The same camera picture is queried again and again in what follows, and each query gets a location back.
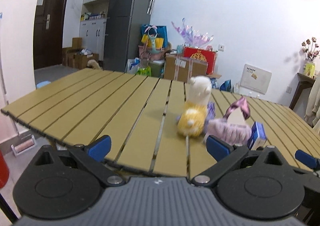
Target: red fire extinguisher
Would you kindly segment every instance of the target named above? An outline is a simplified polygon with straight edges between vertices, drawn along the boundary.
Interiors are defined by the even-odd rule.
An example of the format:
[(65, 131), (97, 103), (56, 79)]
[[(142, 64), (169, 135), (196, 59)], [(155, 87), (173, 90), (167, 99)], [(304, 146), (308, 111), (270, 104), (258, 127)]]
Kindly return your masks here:
[(0, 189), (5, 186), (9, 179), (9, 168), (0, 151)]

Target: gray floor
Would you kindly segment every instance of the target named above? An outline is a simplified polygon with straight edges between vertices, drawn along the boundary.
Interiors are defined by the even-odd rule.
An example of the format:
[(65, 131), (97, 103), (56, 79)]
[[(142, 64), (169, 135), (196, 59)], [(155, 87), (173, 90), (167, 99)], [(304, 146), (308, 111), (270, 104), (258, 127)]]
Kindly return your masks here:
[[(0, 193), (18, 217), (20, 217), (20, 214), (12, 198), (13, 187), (17, 182), (17, 180), (19, 179), (19, 177), (21, 176), (22, 172), (25, 170), (27, 165), (30, 163), (30, 161), (34, 157), (34, 155), (38, 152), (38, 150), (43, 145), (49, 144), (48, 141), (44, 138), (38, 138), (36, 142), (37, 142), (37, 145), (34, 148), (26, 151), (25, 153), (20, 154), (17, 157), (15, 157), (12, 154), (12, 152), (4, 156), (4, 159), (9, 167), (10, 175), (9, 175), (9, 180), (7, 184), (4, 186), (4, 188), (0, 189)], [(4, 215), (4, 213), (0, 210), (0, 226), (9, 226), (9, 225), (11, 225), (10, 221)]]
[(74, 73), (78, 69), (67, 67), (64, 65), (53, 65), (45, 68), (40, 68), (35, 70), (35, 82), (36, 84), (43, 81), (53, 82), (66, 75)]

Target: white alpaca plush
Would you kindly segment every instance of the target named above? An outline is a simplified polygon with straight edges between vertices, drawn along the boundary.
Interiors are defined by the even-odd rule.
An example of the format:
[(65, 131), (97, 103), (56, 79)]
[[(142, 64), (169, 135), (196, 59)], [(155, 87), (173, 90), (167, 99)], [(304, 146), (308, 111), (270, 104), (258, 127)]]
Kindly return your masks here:
[(185, 137), (197, 137), (204, 128), (212, 86), (210, 79), (205, 76), (192, 77), (190, 84), (188, 98), (178, 122), (178, 133)]

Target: refrigerator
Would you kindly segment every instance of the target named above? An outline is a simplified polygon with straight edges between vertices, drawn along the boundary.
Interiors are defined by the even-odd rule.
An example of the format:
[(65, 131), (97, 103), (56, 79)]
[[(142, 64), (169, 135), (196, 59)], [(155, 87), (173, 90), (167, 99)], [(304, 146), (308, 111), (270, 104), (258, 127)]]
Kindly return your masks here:
[(104, 40), (103, 69), (125, 72), (137, 57), (141, 25), (150, 23), (150, 0), (110, 0)]

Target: red gift box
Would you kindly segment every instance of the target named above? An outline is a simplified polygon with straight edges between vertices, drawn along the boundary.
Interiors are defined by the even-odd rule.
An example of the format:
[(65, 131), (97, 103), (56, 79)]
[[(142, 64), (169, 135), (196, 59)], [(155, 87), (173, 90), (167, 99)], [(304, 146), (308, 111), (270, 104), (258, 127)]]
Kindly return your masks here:
[(185, 47), (184, 57), (190, 57), (208, 63), (207, 74), (213, 74), (217, 53), (214, 51)]

